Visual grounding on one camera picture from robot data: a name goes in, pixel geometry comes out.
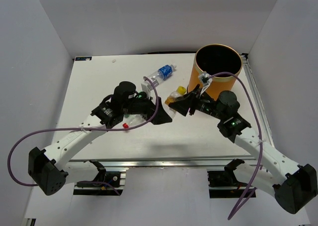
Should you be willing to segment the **clear bottle orange label yellow cap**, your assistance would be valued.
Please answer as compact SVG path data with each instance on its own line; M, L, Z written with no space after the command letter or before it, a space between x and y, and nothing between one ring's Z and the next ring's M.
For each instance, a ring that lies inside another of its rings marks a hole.
M179 86L176 91L172 92L163 104L163 108L171 119L176 115L176 111L169 107L170 103L173 103L178 97L183 96L187 92L186 88Z

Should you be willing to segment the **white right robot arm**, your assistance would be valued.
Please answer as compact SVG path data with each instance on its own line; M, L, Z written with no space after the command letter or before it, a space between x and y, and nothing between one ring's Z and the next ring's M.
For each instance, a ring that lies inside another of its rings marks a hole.
M219 119L217 127L221 134L265 167L265 171L255 173L254 167L234 159L225 166L224 179L229 185L247 182L255 175L252 186L274 197L290 214L296 214L317 196L316 170L310 164L298 164L261 140L251 124L238 113L240 104L232 91L222 91L217 100L213 100L196 87L169 106L183 116L193 115L198 110Z

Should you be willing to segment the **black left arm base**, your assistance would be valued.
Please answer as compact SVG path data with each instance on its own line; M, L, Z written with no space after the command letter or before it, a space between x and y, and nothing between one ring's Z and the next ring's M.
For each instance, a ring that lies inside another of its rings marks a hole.
M90 160L98 171L92 181L80 181L75 184L73 194L82 196L120 196L123 192L125 173L107 170L100 162Z

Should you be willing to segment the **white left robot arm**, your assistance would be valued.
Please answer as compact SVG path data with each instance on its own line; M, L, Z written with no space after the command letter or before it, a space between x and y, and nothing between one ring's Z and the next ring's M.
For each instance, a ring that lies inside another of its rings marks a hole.
M104 98L84 120L79 130L70 131L59 141L29 153L28 173L45 195L57 193L65 184L84 182L99 186L105 182L106 169L97 160L72 162L84 147L123 121L125 115L140 115L154 125L172 122L161 98L153 102L147 94L137 95L136 86L123 81L113 94Z

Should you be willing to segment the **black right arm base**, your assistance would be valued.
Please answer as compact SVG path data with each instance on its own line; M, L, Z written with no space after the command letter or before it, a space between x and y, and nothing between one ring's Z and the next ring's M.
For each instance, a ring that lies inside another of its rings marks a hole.
M234 159L223 170L207 171L210 199L234 199L243 194L247 180L239 182L234 175L234 170L242 163L243 160Z

